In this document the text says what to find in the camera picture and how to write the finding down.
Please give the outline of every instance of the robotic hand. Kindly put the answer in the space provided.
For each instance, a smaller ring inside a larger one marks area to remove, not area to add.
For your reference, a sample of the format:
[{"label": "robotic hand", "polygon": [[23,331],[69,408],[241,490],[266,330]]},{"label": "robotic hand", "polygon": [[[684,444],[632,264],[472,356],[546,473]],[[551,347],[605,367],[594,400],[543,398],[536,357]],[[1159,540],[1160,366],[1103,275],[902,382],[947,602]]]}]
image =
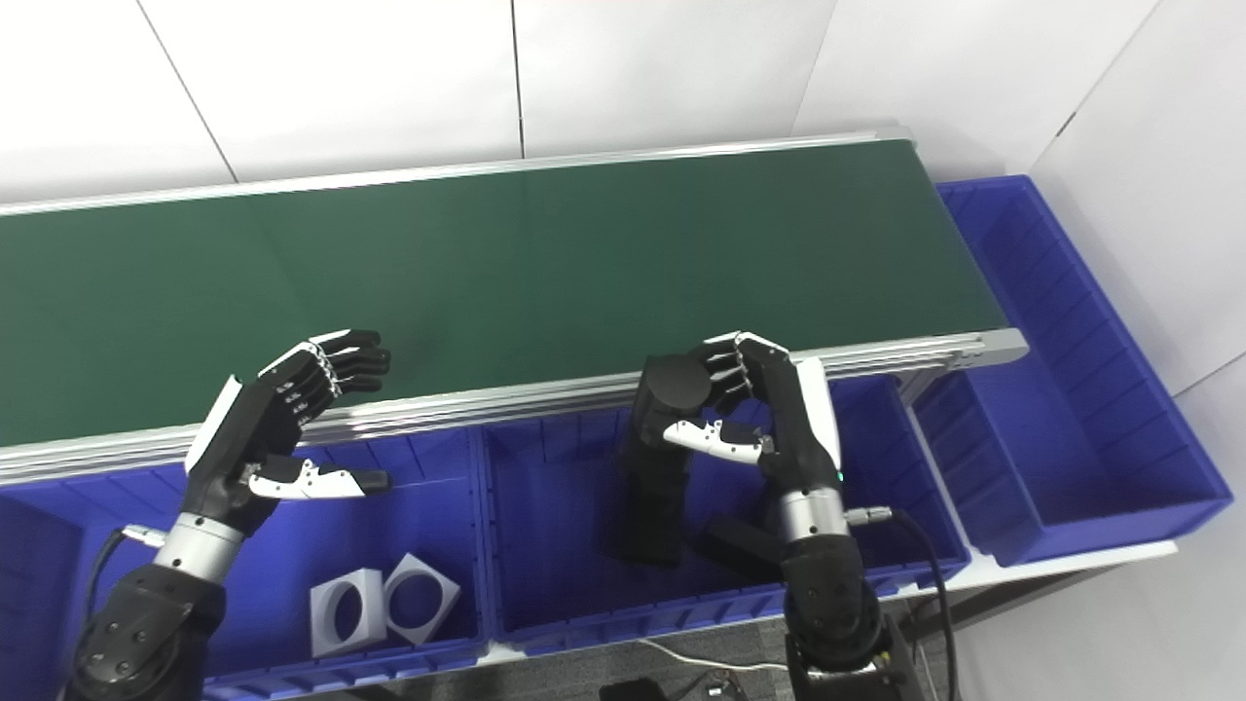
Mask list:
[{"label": "robotic hand", "polygon": [[390,355],[370,330],[299,342],[243,385],[231,377],[186,457],[181,514],[159,550],[122,578],[85,626],[67,701],[198,700],[208,637],[224,618],[222,586],[243,540],[280,499],[365,497],[390,489],[384,471],[290,457],[303,426],[348,392],[375,392]]},{"label": "robotic hand", "polygon": [[[749,397],[769,405],[773,437],[701,418],[706,407],[728,416]],[[821,362],[792,362],[786,347],[740,331],[710,337],[688,355],[648,359],[622,454],[624,559],[679,564],[693,451],[756,464],[779,493],[792,675],[810,666],[849,672],[870,665],[890,634],[849,534],[840,441]]]}]

